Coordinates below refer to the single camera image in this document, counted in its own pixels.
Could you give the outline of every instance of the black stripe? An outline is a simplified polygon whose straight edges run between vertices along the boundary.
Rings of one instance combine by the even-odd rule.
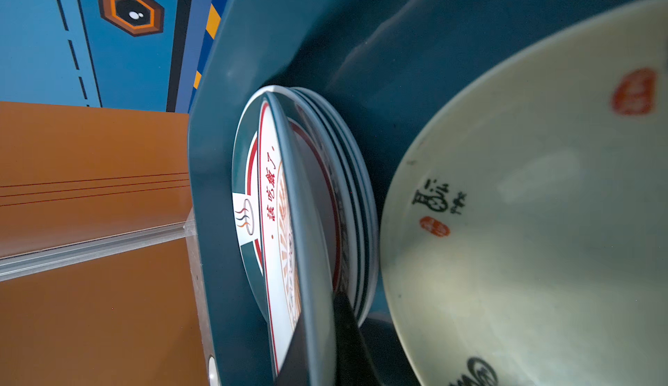
[[[183,52],[186,47],[186,33],[188,32],[191,2],[192,0],[178,0],[176,6],[174,44],[172,45],[172,66],[169,73],[169,87],[167,89],[167,112],[176,111],[178,82],[181,79],[181,66],[183,64]]]
[[[55,2],[58,4],[58,10],[60,10],[60,17],[63,19],[63,26],[65,27],[65,31],[69,31],[69,28],[67,27],[67,21],[65,20],[65,11],[63,10],[63,5],[60,0],[55,0]]]
[[[88,41],[88,31],[86,30],[86,22],[84,20],[84,9],[81,7],[81,0],[77,0],[77,3],[79,4],[79,14],[81,15],[81,26],[83,27],[83,35],[86,37],[86,46],[88,47],[88,56],[90,57],[90,68],[93,70],[93,80],[95,81],[95,88],[97,90],[97,100],[100,101],[100,107],[102,107],[102,96],[100,95],[100,86],[97,85],[97,75],[95,74],[95,64],[93,63],[93,53],[91,53],[90,51],[90,41]],[[81,81],[81,89],[83,88],[84,88],[84,82]]]
[[[86,88],[84,87],[84,80],[79,76],[79,82],[81,83],[81,91],[83,92],[83,98],[88,100],[88,96],[86,96]]]
[[[72,45],[72,40],[68,39],[67,41],[70,43],[70,51],[72,52],[72,59],[74,60],[74,67],[78,70],[79,69],[79,63],[77,63],[77,55],[74,53],[74,46]]]

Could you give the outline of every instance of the orange wall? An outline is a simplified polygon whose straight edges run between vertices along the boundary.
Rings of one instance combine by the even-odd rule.
[[[0,257],[186,220],[188,115],[0,102]]]
[[[207,385],[184,239],[0,283],[0,385]]]

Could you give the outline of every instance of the black chinese calligraphy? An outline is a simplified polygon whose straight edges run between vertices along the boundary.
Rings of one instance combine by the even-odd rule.
[[[412,204],[423,204],[434,212],[450,211],[451,214],[461,215],[460,209],[464,207],[466,193],[460,191],[457,197],[452,200],[452,207],[447,203],[446,195],[450,192],[448,183],[438,184],[437,179],[427,179],[423,189],[415,190]]]
[[[471,357],[466,362],[468,375],[462,375],[456,383],[450,383],[450,386],[497,386],[499,384],[496,372],[485,360],[479,357]]]

